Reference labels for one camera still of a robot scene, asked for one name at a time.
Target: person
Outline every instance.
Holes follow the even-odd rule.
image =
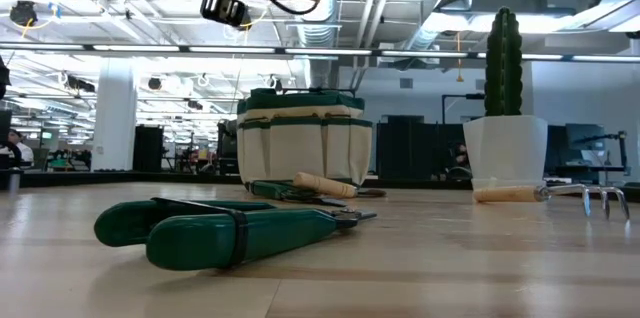
[[[9,129],[8,140],[20,149],[22,162],[33,164],[33,151],[26,144],[22,143],[22,133],[15,129]]]

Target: ceiling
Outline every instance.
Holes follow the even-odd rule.
[[[297,46],[301,21],[270,4],[268,0],[243,0],[250,6],[253,24],[240,32],[200,17],[201,0],[25,0],[35,2],[38,21],[25,30],[9,18],[19,0],[0,0],[0,32],[2,41],[35,43],[146,44],[146,45],[248,45]],[[285,5],[300,7],[300,0],[279,0]],[[575,0],[586,7],[593,0]],[[380,19],[372,33],[371,46],[380,43],[399,44],[410,38],[426,19],[424,0],[386,0]],[[352,48],[358,40],[366,0],[337,0],[337,17],[332,22],[336,39],[334,46]],[[367,26],[373,29],[374,14]],[[525,35],[523,51],[527,53],[615,54],[628,47],[624,33],[606,30],[572,32],[576,34]],[[486,32],[471,30],[444,31],[437,35],[432,49],[484,51]],[[12,86],[5,99],[6,107],[15,111],[16,125],[61,126],[63,135],[77,143],[89,140],[95,116],[95,95],[86,99],[71,99],[78,92],[65,88],[66,76],[89,82],[99,89],[101,60],[99,56],[82,54],[41,54],[27,51],[1,51],[11,69]],[[203,140],[215,140],[215,124],[219,119],[233,117],[235,102],[246,97],[251,89],[267,87],[273,78],[285,88],[308,86],[308,61],[302,59],[249,59],[195,57],[133,57],[140,77],[139,123],[165,126],[167,137],[184,141],[185,132],[195,131]],[[438,67],[452,66],[442,62]],[[380,74],[369,74],[379,77]],[[149,89],[150,78],[166,81],[163,89]],[[48,95],[49,98],[15,98],[18,94]],[[203,103],[203,110],[194,111],[185,101],[170,98],[190,97]],[[199,119],[175,116],[192,114]],[[83,138],[72,134],[73,127],[82,128]]]

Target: cactus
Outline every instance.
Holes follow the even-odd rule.
[[[486,116],[522,114],[521,46],[516,15],[509,8],[500,9],[487,41]]]

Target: black strap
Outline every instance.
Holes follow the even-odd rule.
[[[247,216],[244,214],[244,212],[235,210],[235,209],[210,206],[202,203],[182,201],[182,200],[176,200],[176,199],[156,197],[156,198],[151,198],[151,200],[156,201],[158,203],[164,203],[164,204],[172,203],[172,204],[179,204],[179,205],[189,206],[189,207],[197,207],[211,214],[222,213],[222,214],[229,215],[233,219],[233,222],[235,225],[236,242],[233,246],[233,252],[231,253],[231,258],[229,259],[229,263],[225,268],[228,269],[228,268],[235,267],[244,261],[244,258],[247,254],[247,244],[249,241],[249,226],[248,226]]]

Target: table surface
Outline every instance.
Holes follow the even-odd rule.
[[[232,272],[170,272],[93,235],[108,207],[153,196],[250,199],[241,186],[158,183],[0,195],[0,316],[635,317],[640,238],[576,198],[474,205],[470,192],[390,190],[379,218]]]

